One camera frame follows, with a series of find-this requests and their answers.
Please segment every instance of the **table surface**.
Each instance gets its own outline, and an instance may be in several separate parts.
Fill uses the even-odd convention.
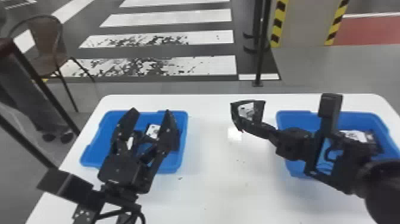
[[[189,124],[182,166],[174,174],[156,175],[150,193],[137,201],[147,223],[375,223],[358,197],[290,177],[284,159],[274,154],[268,141],[247,133],[241,141],[228,138],[233,127],[229,103],[243,99],[265,100],[263,121],[276,126],[279,110],[317,111],[320,94],[109,95],[96,107],[60,169],[99,189],[98,170],[81,166],[79,159],[107,111],[185,110]],[[400,145],[400,117],[384,98],[345,94],[342,110],[377,114]],[[44,193],[27,223],[73,223],[75,208],[74,203]],[[103,211],[111,209],[116,207],[106,204]],[[115,223],[115,218],[98,223]]]

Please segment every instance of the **red floor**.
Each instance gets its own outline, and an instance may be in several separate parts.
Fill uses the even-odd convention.
[[[400,43],[400,16],[345,18],[334,45]]]

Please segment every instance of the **blue tray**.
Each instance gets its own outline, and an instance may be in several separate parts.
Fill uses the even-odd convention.
[[[317,113],[311,113],[310,111],[278,111],[276,114],[276,120],[278,129],[282,130],[289,127],[299,127],[313,133],[319,129],[321,123],[321,118],[318,117]],[[383,148],[383,153],[374,157],[373,160],[380,160],[384,158],[400,158],[399,148],[389,136],[388,128],[375,114],[341,112],[337,128],[339,130],[372,131],[376,137],[376,140]],[[324,150],[326,150],[329,146],[329,141],[325,141],[321,155],[323,155]],[[305,176],[303,173],[304,166],[305,162],[303,161],[286,160],[286,167],[291,176],[307,178],[307,176]],[[321,156],[318,160],[317,168],[324,173],[330,173],[332,164],[325,161]]]
[[[111,135],[119,119],[127,111],[109,111],[102,118],[99,129],[90,145],[88,145],[80,158],[82,166],[100,168],[111,147]],[[171,111],[176,119],[180,134],[180,145],[178,151],[171,151],[161,163],[158,173],[175,173],[182,163],[183,151],[185,149],[186,132],[188,129],[188,114],[185,111]],[[140,112],[135,130],[145,131],[147,125],[160,125],[163,121],[165,111]],[[148,146],[143,144],[139,147],[139,153]]]

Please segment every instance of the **yellow and black striped post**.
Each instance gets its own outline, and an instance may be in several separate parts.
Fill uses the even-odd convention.
[[[342,0],[340,2],[339,8],[336,10],[335,17],[333,18],[333,23],[329,28],[328,37],[325,40],[325,46],[333,44],[335,36],[340,28],[340,22],[342,21],[343,15],[346,13],[348,5],[349,5],[349,0]]]
[[[289,0],[278,0],[276,2],[275,16],[271,35],[271,47],[273,48],[276,48],[280,45],[283,23],[285,22],[286,11],[288,10],[288,3]]]

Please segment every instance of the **sticker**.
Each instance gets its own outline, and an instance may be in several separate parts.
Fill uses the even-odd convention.
[[[366,134],[365,132],[362,132],[360,130],[341,130],[340,132],[344,133],[347,138],[351,138],[361,143],[374,141],[372,134]]]
[[[160,130],[160,125],[149,125],[149,128],[147,128],[146,135],[149,136],[152,139],[157,139],[158,138],[158,131]]]
[[[240,117],[253,121],[254,102],[249,102],[248,104],[242,104],[237,107],[237,110],[239,112]]]

